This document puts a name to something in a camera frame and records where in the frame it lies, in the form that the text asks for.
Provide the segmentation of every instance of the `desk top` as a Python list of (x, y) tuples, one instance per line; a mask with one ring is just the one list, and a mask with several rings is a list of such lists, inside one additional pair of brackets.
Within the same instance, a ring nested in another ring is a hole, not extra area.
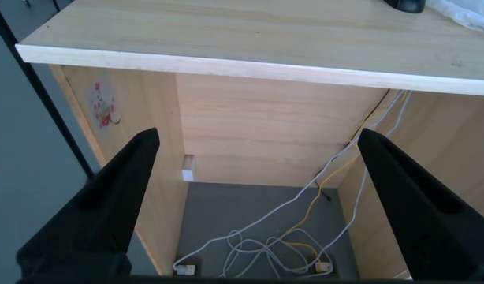
[(484, 95), (484, 34), (382, 0), (76, 0), (26, 62)]

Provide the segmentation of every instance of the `sticker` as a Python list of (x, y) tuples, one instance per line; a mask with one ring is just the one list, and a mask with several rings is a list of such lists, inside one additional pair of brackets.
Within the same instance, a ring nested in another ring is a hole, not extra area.
[(100, 75), (97, 81), (86, 90), (85, 97), (93, 122), (101, 133), (104, 133), (110, 125), (121, 122), (107, 74)]

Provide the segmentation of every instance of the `white plastic bag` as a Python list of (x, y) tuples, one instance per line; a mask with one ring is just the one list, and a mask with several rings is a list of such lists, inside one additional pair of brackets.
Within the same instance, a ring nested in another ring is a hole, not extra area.
[(458, 24), (484, 32), (484, 0), (427, 0), (426, 5)]

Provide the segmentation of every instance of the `gray floor under desk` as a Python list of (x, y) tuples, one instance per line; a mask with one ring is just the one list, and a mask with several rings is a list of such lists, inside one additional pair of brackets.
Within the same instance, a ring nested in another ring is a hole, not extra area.
[[(261, 185), (223, 185), (191, 183), (184, 211), (181, 237), (177, 249), (178, 256), (184, 256), (198, 249), (213, 237), (221, 237), (230, 230), (241, 229), (261, 218), (283, 202), (292, 199), (300, 189)], [(325, 189), (332, 197), (324, 196), (316, 202), (308, 220), (302, 228), (308, 231), (321, 245), (332, 241), (345, 227), (342, 208), (336, 189)], [(299, 222), (307, 212), (308, 205), (317, 194), (310, 188), (294, 203), (275, 212), (268, 219), (248, 229), (244, 237), (264, 242), (268, 237), (278, 237), (290, 226)], [(290, 235), (286, 241), (302, 241), (310, 244), (302, 234)], [(308, 248), (298, 248), (301, 252), (314, 256)], [(230, 251), (226, 241), (216, 241), (208, 245), (199, 256), (202, 260), (202, 276), (217, 276)], [(303, 265), (303, 261), (284, 245), (275, 247), (275, 252), (289, 267)], [(328, 252), (337, 262), (336, 270), (342, 279), (358, 278), (358, 271), (351, 242), (347, 233)], [(254, 255), (240, 254), (230, 269), (228, 276), (242, 271)], [(244, 278), (276, 278), (264, 254), (255, 262)]]

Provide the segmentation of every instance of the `wooden panel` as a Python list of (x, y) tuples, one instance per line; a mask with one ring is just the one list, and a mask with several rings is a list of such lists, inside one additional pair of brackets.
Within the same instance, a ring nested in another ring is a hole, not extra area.
[[(158, 129), (160, 148), (136, 231), (158, 272), (170, 275), (187, 194), (187, 185), (180, 178), (184, 144), (175, 76), (72, 66), (54, 66), (53, 70), (57, 79), (64, 73), (60, 85), (97, 157), (108, 161), (139, 131)], [(110, 78), (121, 122), (100, 131), (91, 119), (91, 105), (84, 94), (103, 73)]]
[[(400, 106), (377, 128), (380, 133), (393, 127)], [(389, 139), (484, 216), (484, 97), (416, 92)], [(363, 169), (358, 159), (338, 189), (346, 219)], [(349, 235), (363, 278), (404, 275), (403, 256), (369, 178)]]
[(26, 62), (484, 95), (484, 33), (381, 0), (76, 0)]
[(177, 85), (184, 147), (196, 158), (197, 180), (252, 185), (306, 185), (385, 93), (187, 74), (177, 74)]

